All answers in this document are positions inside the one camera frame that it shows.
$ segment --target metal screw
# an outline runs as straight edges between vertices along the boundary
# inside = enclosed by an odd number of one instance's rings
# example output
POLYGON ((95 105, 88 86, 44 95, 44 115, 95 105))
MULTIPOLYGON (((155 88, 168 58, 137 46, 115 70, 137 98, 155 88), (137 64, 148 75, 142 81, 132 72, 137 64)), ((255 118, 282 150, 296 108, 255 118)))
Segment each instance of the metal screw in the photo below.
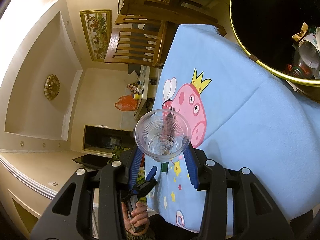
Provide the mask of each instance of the metal screw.
POLYGON ((205 162, 205 165, 207 165, 207 166, 214 166, 216 163, 213 161, 213 160, 207 160, 206 162, 205 162))
POLYGON ((84 173, 85 173, 85 169, 79 169, 79 170, 77 170, 77 175, 83 175, 84 173))
POLYGON ((250 174, 250 170, 249 170, 248 168, 242 168, 242 169, 241 169, 241 172, 242 172, 243 174, 245 174, 245 175, 250 174))
POLYGON ((121 161, 114 161, 113 163, 112 163, 112 166, 113 167, 119 167, 121 165, 121 161))

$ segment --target camouflage sleeve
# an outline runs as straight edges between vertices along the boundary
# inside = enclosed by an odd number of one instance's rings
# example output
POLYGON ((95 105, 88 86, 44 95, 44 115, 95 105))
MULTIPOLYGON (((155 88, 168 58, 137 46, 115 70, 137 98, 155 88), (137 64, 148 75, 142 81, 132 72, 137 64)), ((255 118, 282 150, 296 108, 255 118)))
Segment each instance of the camouflage sleeve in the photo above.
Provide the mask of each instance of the camouflage sleeve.
POLYGON ((151 228, 148 229, 148 231, 141 235, 141 236, 134 236, 130 233, 127 233, 127 240, 156 240, 156 236, 155 236, 155 233, 152 231, 151 228))

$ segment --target cartoon pig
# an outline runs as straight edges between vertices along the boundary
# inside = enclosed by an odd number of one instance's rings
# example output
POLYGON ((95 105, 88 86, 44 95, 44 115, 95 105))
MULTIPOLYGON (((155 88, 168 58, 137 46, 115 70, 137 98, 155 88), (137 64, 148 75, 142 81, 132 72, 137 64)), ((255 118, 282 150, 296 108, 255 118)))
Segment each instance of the cartoon pig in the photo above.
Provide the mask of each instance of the cartoon pig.
POLYGON ((174 94, 176 79, 167 80, 164 85, 165 101, 162 108, 174 110, 187 119, 191 128, 191 144, 194 148, 197 148, 203 142, 207 127, 207 119, 200 94, 209 85, 211 79, 202 81, 202 76, 203 72, 197 76, 195 69, 191 83, 184 84, 172 100, 169 98, 174 94))

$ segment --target tablecloth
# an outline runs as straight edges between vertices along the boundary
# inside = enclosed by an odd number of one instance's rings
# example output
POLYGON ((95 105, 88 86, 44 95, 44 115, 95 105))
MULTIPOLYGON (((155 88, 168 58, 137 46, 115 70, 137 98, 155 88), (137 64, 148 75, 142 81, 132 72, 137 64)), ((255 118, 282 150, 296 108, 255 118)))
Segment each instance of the tablecloth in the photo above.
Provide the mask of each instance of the tablecloth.
MULTIPOLYGON (((180 25, 164 64, 153 109, 174 108, 188 120, 195 148, 225 168, 248 167, 287 219, 320 202, 320 105, 251 61, 211 25, 180 25)), ((167 222, 198 232, 205 192, 191 185, 183 155, 148 207, 167 222)))

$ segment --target framed painting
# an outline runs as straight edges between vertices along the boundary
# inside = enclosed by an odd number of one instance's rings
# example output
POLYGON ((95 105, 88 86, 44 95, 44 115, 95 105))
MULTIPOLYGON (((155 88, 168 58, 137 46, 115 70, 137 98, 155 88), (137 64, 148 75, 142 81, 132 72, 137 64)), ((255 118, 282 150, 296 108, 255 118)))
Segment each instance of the framed painting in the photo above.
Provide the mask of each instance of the framed painting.
POLYGON ((91 59, 103 61, 111 37, 111 10, 80 11, 80 18, 91 59))

